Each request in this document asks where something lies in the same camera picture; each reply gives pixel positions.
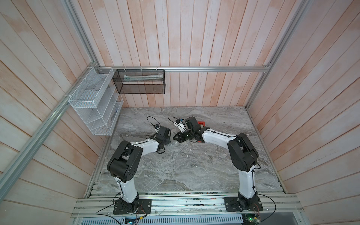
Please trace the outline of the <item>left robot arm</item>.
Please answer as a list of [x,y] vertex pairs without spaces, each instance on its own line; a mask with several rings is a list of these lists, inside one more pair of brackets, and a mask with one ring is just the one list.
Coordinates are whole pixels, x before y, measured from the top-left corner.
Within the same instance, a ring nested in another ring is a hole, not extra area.
[[122,141],[110,158],[107,170],[116,180],[120,191],[121,200],[133,203],[138,198],[135,188],[134,176],[142,156],[149,153],[158,153],[165,149],[165,145],[171,142],[171,130],[160,126],[156,133],[139,142]]

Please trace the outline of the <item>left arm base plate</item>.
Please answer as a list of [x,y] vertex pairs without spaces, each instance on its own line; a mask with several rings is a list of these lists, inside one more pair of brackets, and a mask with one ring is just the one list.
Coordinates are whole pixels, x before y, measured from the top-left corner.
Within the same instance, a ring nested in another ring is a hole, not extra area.
[[125,215],[125,214],[150,214],[152,208],[151,199],[136,199],[132,203],[126,202],[122,199],[116,200],[113,214]]

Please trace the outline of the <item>red tape dispenser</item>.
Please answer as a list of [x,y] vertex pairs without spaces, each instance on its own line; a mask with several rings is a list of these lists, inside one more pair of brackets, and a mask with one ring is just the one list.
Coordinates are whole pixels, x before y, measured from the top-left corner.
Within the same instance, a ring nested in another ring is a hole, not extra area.
[[197,140],[198,142],[202,142],[204,143],[204,139],[203,139],[203,133],[205,130],[207,130],[207,127],[205,126],[205,122],[204,121],[199,121],[198,122],[199,125],[199,129],[197,130]]

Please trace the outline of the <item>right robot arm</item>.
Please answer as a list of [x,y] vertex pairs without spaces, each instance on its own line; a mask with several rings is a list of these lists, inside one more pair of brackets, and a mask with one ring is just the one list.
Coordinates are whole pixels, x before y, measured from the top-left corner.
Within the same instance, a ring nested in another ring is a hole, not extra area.
[[177,118],[173,122],[180,130],[173,139],[178,142],[196,140],[202,143],[212,143],[227,149],[231,162],[239,173],[239,191],[237,197],[225,197],[228,212],[243,212],[252,210],[252,206],[259,206],[261,202],[255,188],[254,170],[259,154],[254,145],[244,133],[231,135],[215,131],[209,127],[202,127],[195,117],[187,119]]

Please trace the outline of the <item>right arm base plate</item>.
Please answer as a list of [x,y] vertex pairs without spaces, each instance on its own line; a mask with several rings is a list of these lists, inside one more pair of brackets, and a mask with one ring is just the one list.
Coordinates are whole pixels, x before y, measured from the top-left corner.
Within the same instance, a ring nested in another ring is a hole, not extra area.
[[227,212],[263,211],[263,205],[258,196],[253,196],[253,198],[250,199],[242,197],[225,197],[224,202]]

